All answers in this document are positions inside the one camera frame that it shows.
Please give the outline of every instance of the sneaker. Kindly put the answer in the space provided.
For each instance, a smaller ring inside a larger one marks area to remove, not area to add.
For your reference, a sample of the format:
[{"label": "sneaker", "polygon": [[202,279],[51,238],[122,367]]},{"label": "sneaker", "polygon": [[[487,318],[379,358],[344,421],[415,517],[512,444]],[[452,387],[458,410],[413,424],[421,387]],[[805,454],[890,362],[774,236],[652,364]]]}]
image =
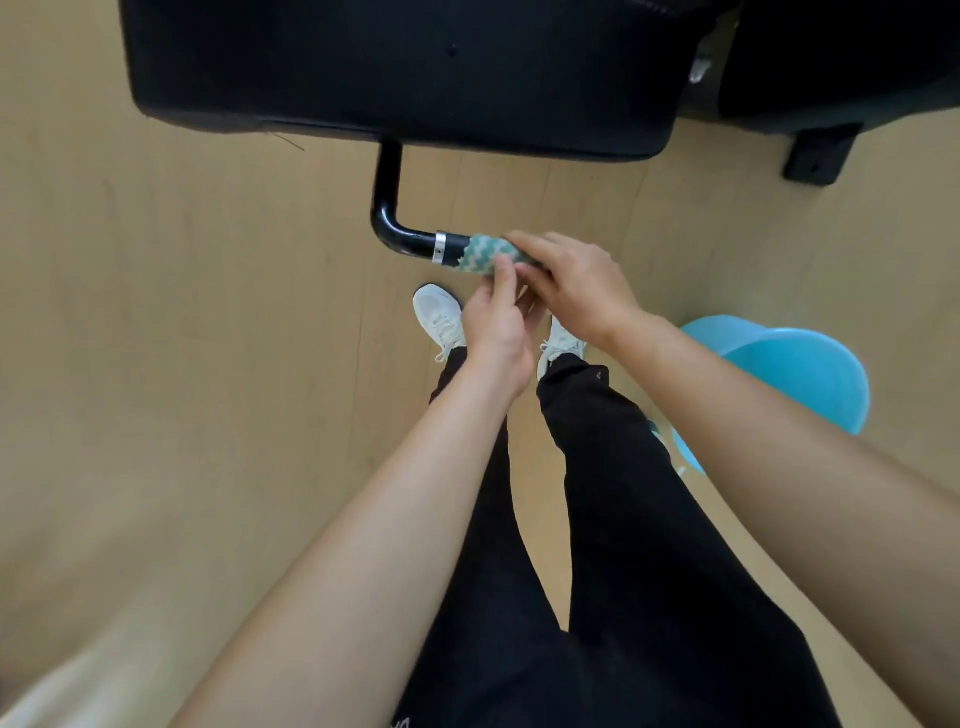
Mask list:
[{"label": "sneaker", "polygon": [[457,347],[465,347],[467,338],[460,321],[460,303],[439,285],[427,283],[414,294],[414,313],[430,338],[437,342],[437,361],[444,362]]},{"label": "sneaker", "polygon": [[581,341],[562,327],[556,316],[553,316],[552,319],[550,338],[540,344],[543,356],[540,357],[540,364],[537,365],[537,380],[543,379],[543,375],[550,367],[550,362],[556,360],[561,354],[572,353],[582,359],[584,358],[584,349],[587,348],[587,342]]}]

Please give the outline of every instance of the black metal handle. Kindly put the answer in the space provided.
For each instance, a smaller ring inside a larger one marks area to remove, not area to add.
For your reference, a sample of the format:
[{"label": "black metal handle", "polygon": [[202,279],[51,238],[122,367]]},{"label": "black metal handle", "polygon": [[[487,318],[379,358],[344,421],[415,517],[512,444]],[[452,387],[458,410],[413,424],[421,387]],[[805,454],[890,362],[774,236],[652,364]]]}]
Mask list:
[{"label": "black metal handle", "polygon": [[395,253],[426,258],[435,263],[456,267],[469,245],[467,235],[456,232],[423,232],[405,228],[396,219],[396,200],[400,192],[400,164],[403,147],[386,139],[380,144],[373,182],[373,203],[370,222],[373,232]]}]

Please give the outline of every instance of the person's left hand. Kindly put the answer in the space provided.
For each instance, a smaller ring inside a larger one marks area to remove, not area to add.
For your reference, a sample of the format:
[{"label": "person's left hand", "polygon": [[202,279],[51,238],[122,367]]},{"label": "person's left hand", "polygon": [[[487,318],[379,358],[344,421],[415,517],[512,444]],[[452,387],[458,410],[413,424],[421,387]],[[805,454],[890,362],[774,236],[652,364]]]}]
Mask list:
[{"label": "person's left hand", "polygon": [[498,255],[493,263],[494,277],[483,280],[464,308],[468,361],[495,373],[516,398],[534,373],[531,335],[546,304],[533,290],[518,301],[514,263],[506,255]]}]

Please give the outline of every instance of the person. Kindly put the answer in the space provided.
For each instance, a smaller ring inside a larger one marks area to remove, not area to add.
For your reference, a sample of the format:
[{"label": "person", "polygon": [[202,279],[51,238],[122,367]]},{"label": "person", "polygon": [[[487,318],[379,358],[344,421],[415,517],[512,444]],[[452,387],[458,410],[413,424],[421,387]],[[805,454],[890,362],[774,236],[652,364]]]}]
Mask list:
[{"label": "person", "polygon": [[[916,716],[960,724],[960,499],[643,311],[599,248],[508,237],[542,268],[499,257],[462,316],[442,289],[417,293],[446,359],[431,406],[174,725],[838,726],[803,634],[585,343]],[[568,632],[517,530],[505,424],[546,308],[537,392],[566,458]]]}]

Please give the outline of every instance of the forearm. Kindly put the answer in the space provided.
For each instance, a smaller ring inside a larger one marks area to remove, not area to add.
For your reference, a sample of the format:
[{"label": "forearm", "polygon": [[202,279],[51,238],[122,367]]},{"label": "forearm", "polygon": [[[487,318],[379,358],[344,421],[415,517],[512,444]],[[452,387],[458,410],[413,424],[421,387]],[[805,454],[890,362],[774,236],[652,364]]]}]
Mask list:
[{"label": "forearm", "polygon": [[662,319],[610,350],[787,574],[919,716],[956,724],[958,499]]},{"label": "forearm", "polygon": [[465,364],[244,625],[175,724],[387,725],[511,399]]}]

